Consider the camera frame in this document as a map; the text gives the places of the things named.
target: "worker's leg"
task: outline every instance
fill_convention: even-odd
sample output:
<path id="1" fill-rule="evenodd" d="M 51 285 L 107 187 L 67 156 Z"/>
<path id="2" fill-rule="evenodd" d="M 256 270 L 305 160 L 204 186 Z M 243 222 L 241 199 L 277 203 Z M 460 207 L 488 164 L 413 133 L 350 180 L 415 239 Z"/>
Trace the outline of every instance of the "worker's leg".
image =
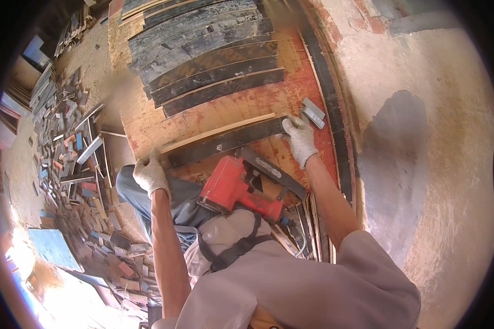
<path id="1" fill-rule="evenodd" d="M 135 215 L 151 243 L 151 201 L 146 191 L 134 180 L 132 175 L 134 167 L 134 165 L 122 167 L 117 175 L 115 185 L 121 198 L 134 207 Z M 216 213 L 196 203 L 202 190 L 200 185 L 172 176 L 168 176 L 166 179 L 169 182 L 172 195 L 170 208 L 175 225 L 199 228 L 216 215 Z M 192 233 L 178 233 L 178 237 L 183 252 L 196 240 L 195 234 Z"/>

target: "nail gun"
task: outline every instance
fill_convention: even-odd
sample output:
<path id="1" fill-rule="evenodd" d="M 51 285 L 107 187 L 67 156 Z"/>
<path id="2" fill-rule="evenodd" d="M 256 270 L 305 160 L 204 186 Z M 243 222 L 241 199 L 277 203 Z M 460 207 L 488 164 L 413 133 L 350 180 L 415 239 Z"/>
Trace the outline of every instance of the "nail gun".
<path id="1" fill-rule="evenodd" d="M 283 185 L 283 190 L 275 200 L 268 200 L 255 193 L 252 178 L 263 174 L 271 181 Z M 235 156 L 226 155 L 218 162 L 211 177 L 205 183 L 197 203 L 207 209 L 228 214 L 236 202 L 256 211 L 270 223 L 278 220 L 288 225 L 284 216 L 283 197 L 288 191 L 303 200 L 304 187 L 271 162 L 250 148 L 239 148 Z"/>

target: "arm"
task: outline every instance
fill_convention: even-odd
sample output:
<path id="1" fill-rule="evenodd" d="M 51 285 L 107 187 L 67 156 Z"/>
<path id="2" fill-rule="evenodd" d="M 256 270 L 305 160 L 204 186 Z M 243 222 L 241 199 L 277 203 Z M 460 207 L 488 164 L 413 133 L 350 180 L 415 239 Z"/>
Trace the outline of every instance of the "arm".
<path id="1" fill-rule="evenodd" d="M 311 155 L 305 162 L 305 172 L 311 180 L 311 188 L 315 192 L 316 204 L 325 229 L 338 250 L 348 234 L 360 229 L 355 214 L 318 154 Z"/>
<path id="2" fill-rule="evenodd" d="M 169 196 L 164 189 L 151 194 L 151 235 L 155 278 L 163 299 L 163 317 L 179 317 L 191 287 L 172 222 Z"/>
<path id="3" fill-rule="evenodd" d="M 170 190 L 159 151 L 137 161 L 134 179 L 151 200 L 151 235 L 155 278 L 163 299 L 163 317 L 179 317 L 191 292 L 189 273 L 170 211 Z"/>
<path id="4" fill-rule="evenodd" d="M 283 120 L 282 126 L 286 134 L 281 137 L 289 142 L 300 169 L 305 169 L 309 176 L 326 231 L 338 249 L 348 234 L 359 229 L 355 214 L 318 155 L 313 142 L 313 128 L 292 115 Z"/>

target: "concrete floor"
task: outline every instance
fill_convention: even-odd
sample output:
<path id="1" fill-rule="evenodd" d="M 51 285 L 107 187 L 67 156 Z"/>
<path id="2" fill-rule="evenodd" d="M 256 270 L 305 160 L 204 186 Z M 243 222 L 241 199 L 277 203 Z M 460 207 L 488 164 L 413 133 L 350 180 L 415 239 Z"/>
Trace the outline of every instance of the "concrete floor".
<path id="1" fill-rule="evenodd" d="M 419 287 L 418 326 L 453 327 L 494 252 L 494 94 L 483 63 L 462 29 L 394 37 L 369 0 L 311 3 L 322 17 L 350 110 L 364 219 Z M 55 65 L 58 72 L 66 67 L 66 76 L 82 67 L 83 86 L 90 89 L 85 110 L 108 89 L 112 75 L 108 51 L 108 24 L 96 24 Z M 414 140 L 420 143 L 399 146 L 395 140 L 404 136 L 403 120 L 410 116 L 421 118 L 413 122 Z M 121 126 L 115 107 L 108 106 L 101 121 Z M 33 149 L 27 143 L 34 135 L 31 119 L 22 118 L 18 131 L 13 147 L 3 153 L 13 207 L 20 225 L 38 226 L 43 199 L 35 197 L 30 186 L 36 179 Z M 374 144 L 369 136 L 384 139 Z M 407 161 L 400 150 L 417 154 L 402 167 L 411 169 L 413 176 L 393 166 L 375 166 Z M 135 162 L 123 138 L 110 139 L 110 154 L 115 173 Z M 403 186 L 400 191 L 384 193 L 396 183 Z M 145 241 L 132 207 L 119 204 L 115 189 L 111 194 L 123 232 Z"/>

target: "gloved hand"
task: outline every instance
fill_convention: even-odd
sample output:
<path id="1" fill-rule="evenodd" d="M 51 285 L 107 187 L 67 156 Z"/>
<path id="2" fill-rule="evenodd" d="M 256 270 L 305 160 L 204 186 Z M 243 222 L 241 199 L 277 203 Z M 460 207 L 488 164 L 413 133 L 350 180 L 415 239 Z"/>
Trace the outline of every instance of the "gloved hand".
<path id="1" fill-rule="evenodd" d="M 282 121 L 282 127 L 286 134 L 279 134 L 278 137 L 289 143 L 294 159 L 303 170 L 309 157 L 318 153 L 313 142 L 313 128 L 290 114 L 287 114 L 287 118 Z"/>
<path id="2" fill-rule="evenodd" d="M 148 192 L 150 200 L 152 192 L 159 188 L 163 188 L 172 200 L 165 172 L 159 164 L 160 155 L 159 149 L 153 148 L 149 155 L 140 158 L 135 164 L 133 176 L 139 186 Z"/>

